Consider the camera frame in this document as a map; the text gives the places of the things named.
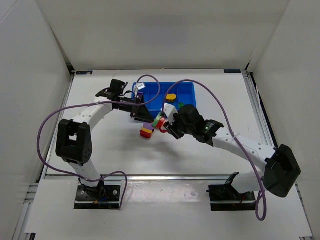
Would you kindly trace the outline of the purple curved brick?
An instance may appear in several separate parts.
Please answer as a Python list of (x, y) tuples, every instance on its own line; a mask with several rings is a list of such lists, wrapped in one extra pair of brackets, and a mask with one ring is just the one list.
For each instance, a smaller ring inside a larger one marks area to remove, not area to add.
[(136, 94), (136, 103), (137, 104), (142, 104), (143, 102), (144, 102), (144, 93), (139, 91)]

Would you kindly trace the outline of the green number two brick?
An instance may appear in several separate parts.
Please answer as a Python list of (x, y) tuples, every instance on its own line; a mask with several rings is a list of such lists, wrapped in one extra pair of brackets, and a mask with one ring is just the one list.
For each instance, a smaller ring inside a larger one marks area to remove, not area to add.
[(185, 103), (184, 102), (179, 102), (178, 103), (178, 108), (180, 109), (180, 108), (182, 108), (182, 107), (184, 107), (185, 106)]

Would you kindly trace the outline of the yellow oval brick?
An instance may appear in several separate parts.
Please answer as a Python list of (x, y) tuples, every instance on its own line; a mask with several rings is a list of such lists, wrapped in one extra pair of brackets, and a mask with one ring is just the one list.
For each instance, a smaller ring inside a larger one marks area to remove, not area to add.
[(174, 103), (177, 100), (177, 95), (175, 93), (168, 93), (165, 97), (166, 103)]

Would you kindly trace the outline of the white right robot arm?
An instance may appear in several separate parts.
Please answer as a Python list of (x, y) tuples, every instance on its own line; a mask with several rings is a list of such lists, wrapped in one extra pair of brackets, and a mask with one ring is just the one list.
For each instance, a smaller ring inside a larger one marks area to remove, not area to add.
[(230, 152), (253, 164), (262, 173), (259, 179), (265, 190), (285, 198), (301, 174), (292, 149), (287, 145), (263, 145), (235, 134), (222, 123), (205, 120), (191, 104), (176, 109), (166, 103), (164, 127), (177, 140), (184, 135), (193, 136), (198, 142)]

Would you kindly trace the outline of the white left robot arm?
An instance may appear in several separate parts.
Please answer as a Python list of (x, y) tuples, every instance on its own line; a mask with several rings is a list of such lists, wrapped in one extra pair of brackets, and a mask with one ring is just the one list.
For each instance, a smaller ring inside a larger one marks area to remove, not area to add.
[(101, 198), (104, 183), (96, 170), (91, 156), (93, 153), (91, 131), (112, 110), (130, 113), (130, 117), (144, 123), (151, 123), (153, 117), (144, 103), (141, 92), (146, 85), (136, 83), (133, 98), (125, 97), (126, 82), (113, 79), (110, 87), (95, 95), (92, 106), (85, 108), (72, 119), (62, 119), (58, 124), (56, 155), (68, 163), (79, 175), (83, 190), (92, 198)]

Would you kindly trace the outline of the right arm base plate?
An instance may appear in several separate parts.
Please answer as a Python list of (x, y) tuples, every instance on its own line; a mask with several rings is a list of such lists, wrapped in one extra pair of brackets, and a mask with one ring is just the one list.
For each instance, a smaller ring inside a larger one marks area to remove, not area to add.
[(255, 211), (256, 197), (253, 191), (239, 193), (233, 186), (239, 172), (234, 172), (224, 184), (211, 184), (206, 192), (209, 194), (212, 212)]

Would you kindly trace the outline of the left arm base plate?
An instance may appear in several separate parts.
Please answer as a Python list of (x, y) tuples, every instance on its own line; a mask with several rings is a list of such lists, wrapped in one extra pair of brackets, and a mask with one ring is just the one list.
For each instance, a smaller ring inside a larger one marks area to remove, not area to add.
[(121, 186), (105, 185), (101, 182), (94, 187), (77, 186), (73, 208), (76, 210), (119, 210)]

